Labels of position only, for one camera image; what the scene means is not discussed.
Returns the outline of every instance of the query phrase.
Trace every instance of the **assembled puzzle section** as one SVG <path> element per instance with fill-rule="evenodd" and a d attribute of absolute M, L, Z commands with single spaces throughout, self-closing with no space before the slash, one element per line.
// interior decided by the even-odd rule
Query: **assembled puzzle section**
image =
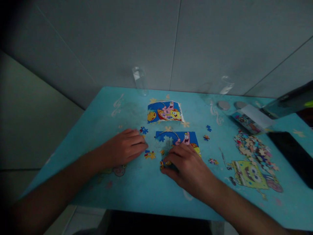
<path fill-rule="evenodd" d="M 156 102 L 148 105 L 148 123 L 157 121 L 181 121 L 184 117 L 180 104 L 174 101 Z"/>
<path fill-rule="evenodd" d="M 170 141 L 169 148 L 172 148 L 173 146 L 180 145 L 181 143 L 185 145 L 191 145 L 196 153 L 201 157 L 201 152 L 199 148 L 199 144 L 197 141 L 196 133 L 195 132 L 156 132 L 156 141 L 164 142 L 165 139 L 168 139 Z M 162 149 L 161 154 L 164 155 L 166 151 L 169 149 Z M 160 168 L 163 169 L 167 166 L 172 166 L 171 162 L 164 162 L 163 160 L 160 162 L 161 166 Z"/>

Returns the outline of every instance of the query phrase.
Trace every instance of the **blue table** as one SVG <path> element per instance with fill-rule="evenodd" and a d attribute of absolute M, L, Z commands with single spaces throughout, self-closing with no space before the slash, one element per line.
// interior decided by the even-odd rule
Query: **blue table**
<path fill-rule="evenodd" d="M 156 139 L 156 132 L 195 132 L 202 159 L 220 180 L 271 215 L 282 226 L 313 230 L 313 190 L 305 185 L 266 135 L 257 138 L 271 149 L 271 161 L 279 167 L 279 171 L 275 171 L 275 176 L 283 192 L 276 192 L 272 188 L 263 189 L 261 192 L 267 198 L 264 200 L 256 189 L 240 184 L 235 186 L 230 180 L 231 177 L 235 178 L 235 172 L 233 169 L 227 170 L 227 163 L 247 160 L 239 152 L 233 139 L 239 134 L 238 126 L 228 117 L 235 111 L 234 102 L 243 101 L 261 106 L 272 99 L 224 96 L 223 99 L 231 104 L 231 110 L 226 112 L 211 105 L 216 99 L 218 99 L 216 95 L 159 90 L 150 90 L 148 96 L 142 97 L 136 89 L 105 87 L 38 173 L 25 194 L 124 129 L 144 127 L 145 139 L 149 144 L 148 150 L 153 151 L 156 158 L 146 158 L 143 153 L 126 168 L 96 175 L 72 203 L 223 221 L 221 216 L 179 188 L 159 169 L 160 160 L 164 157 L 160 152 L 169 146 L 169 143 Z M 185 123 L 164 121 L 147 124 L 147 106 L 155 101 L 179 102 Z M 207 130 L 207 125 L 211 127 L 211 132 Z M 313 154 L 312 131 L 296 114 L 277 120 L 272 129 L 288 131 L 310 155 Z M 204 135 L 208 135 L 210 139 L 206 140 Z M 210 158 L 216 159 L 219 164 L 210 164 Z"/>

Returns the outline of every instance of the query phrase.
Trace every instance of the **black device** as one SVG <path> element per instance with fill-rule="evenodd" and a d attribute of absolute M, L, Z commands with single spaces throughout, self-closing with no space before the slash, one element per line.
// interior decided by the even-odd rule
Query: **black device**
<path fill-rule="evenodd" d="M 306 185 L 313 189 L 313 158 L 289 132 L 270 132 L 267 135 Z"/>

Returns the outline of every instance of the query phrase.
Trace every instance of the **patrick star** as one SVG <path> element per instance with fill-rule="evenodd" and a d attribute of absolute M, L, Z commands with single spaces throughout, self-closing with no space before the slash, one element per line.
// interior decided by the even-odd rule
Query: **patrick star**
<path fill-rule="evenodd" d="M 175 142 L 175 145 L 179 145 L 180 143 L 181 143 L 180 139 L 178 138 L 178 140 Z M 189 132 L 185 133 L 185 137 L 184 137 L 183 143 L 185 145 L 189 145 L 190 144 L 190 134 L 189 134 Z"/>
<path fill-rule="evenodd" d="M 166 108 L 166 106 L 162 108 L 164 114 L 171 114 L 171 110 L 173 109 L 174 109 L 174 102 L 170 102 L 170 105 L 168 108 Z"/>

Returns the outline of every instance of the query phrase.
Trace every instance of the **metal lid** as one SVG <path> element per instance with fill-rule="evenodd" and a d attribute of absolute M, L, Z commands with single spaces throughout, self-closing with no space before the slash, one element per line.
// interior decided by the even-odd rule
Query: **metal lid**
<path fill-rule="evenodd" d="M 221 110 L 229 110 L 231 108 L 230 104 L 227 101 L 219 101 L 217 103 L 217 106 L 221 109 Z"/>
<path fill-rule="evenodd" d="M 242 109 L 243 107 L 247 106 L 247 104 L 245 102 L 242 102 L 242 101 L 237 101 L 237 102 L 235 102 L 234 105 L 235 105 L 236 109 Z"/>

